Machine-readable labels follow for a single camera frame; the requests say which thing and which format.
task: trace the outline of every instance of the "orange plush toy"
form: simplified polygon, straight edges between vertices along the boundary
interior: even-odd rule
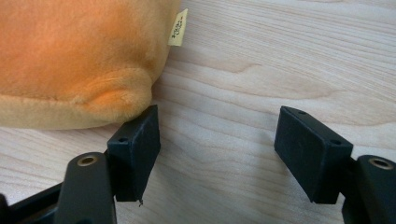
[[[0,125],[124,122],[151,100],[180,0],[0,2]]]

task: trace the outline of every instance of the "screw hole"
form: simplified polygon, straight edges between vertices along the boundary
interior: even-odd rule
[[[79,166],[89,166],[96,163],[98,159],[95,156],[86,156],[78,160],[77,165]]]
[[[332,140],[330,140],[330,142],[333,143],[333,144],[336,144],[336,145],[341,145],[341,142],[338,141],[338,140],[332,139]]]
[[[126,137],[122,137],[119,139],[119,142],[127,142],[127,141],[128,141],[128,138],[126,138]]]
[[[381,160],[381,159],[379,159],[379,158],[371,158],[371,159],[369,160],[369,162],[370,162],[373,166],[376,166],[376,167],[378,167],[378,168],[380,168],[380,169],[383,169],[383,170],[392,170],[392,169],[393,169],[392,164],[390,164],[390,163],[387,162],[387,161]]]

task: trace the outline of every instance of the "wooden table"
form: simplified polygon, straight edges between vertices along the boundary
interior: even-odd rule
[[[308,201],[274,152],[279,108],[300,108],[355,145],[396,161],[394,0],[185,0],[184,46],[153,88],[162,151],[145,204],[119,223],[343,223]],[[0,192],[15,203],[105,151],[120,127],[0,129]]]

